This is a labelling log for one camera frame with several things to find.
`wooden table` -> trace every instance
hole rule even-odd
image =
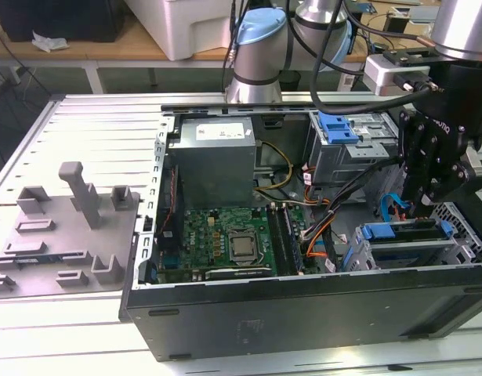
[[[392,4],[375,2],[377,15],[386,14]],[[364,15],[363,23],[367,23],[377,15]],[[385,23],[384,16],[376,17],[372,27],[381,29]],[[407,32],[421,34],[425,27],[408,24]],[[212,49],[193,55],[187,60],[169,61],[147,33],[144,27],[135,18],[128,18],[124,30],[114,43],[95,42],[69,42],[70,48],[51,53],[43,52],[30,42],[11,42],[7,35],[1,31],[7,46],[13,54],[27,67],[80,67],[87,74],[91,90],[95,94],[104,93],[103,82],[98,75],[99,68],[106,67],[139,67],[149,68],[150,79],[155,80],[154,68],[219,68],[222,66],[226,49]],[[387,43],[381,37],[372,35],[372,41]],[[417,42],[392,38],[397,48],[420,46]],[[342,64],[351,70],[360,69],[367,57],[366,43],[363,38],[358,38],[352,54],[348,55]],[[0,66],[16,67],[19,64],[9,55],[0,42]]]

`yellow wire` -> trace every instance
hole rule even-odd
[[[277,183],[277,184],[272,184],[271,186],[257,186],[256,188],[254,188],[254,190],[274,190],[276,188],[279,188],[280,186],[283,186],[283,185],[289,183],[289,181],[291,180],[291,177],[293,175],[293,165],[292,165],[291,161],[289,160],[289,158],[286,156],[286,154],[284,154],[282,152],[281,149],[277,148],[275,145],[273,145],[272,143],[269,143],[268,141],[262,141],[262,145],[263,144],[268,145],[271,148],[273,148],[281,157],[283,157],[286,160],[286,162],[288,163],[288,167],[289,167],[288,175],[286,176],[286,179],[284,179],[284,181],[282,181],[280,183]]]
[[[289,204],[296,204],[296,205],[302,205],[302,206],[317,206],[316,204],[310,204],[308,202],[300,202],[300,201],[294,201],[294,200],[279,200],[279,199],[273,199],[268,196],[266,196],[262,190],[258,192],[261,196],[265,197],[266,200],[268,201],[275,201],[275,202],[286,202]]]

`blue cable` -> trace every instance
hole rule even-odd
[[[384,222],[390,222],[390,215],[389,215],[389,206],[388,200],[392,198],[393,201],[401,206],[403,209],[408,209],[411,205],[408,202],[402,201],[401,198],[397,195],[397,193],[386,193],[382,196],[380,200],[380,210],[382,212],[382,217]]]

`table leg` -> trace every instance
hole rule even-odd
[[[92,94],[104,94],[105,87],[98,75],[98,66],[95,61],[88,61],[84,65],[85,74],[91,85]]]
[[[155,68],[148,68],[148,78],[150,79],[150,86],[157,86],[157,76],[155,75]]]
[[[18,67],[4,67],[4,75],[11,81],[13,85],[19,85],[21,83],[20,76],[18,76]]]

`cpu socket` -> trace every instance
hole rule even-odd
[[[230,260],[238,265],[251,265],[258,259],[256,232],[251,230],[231,230],[228,233]]]

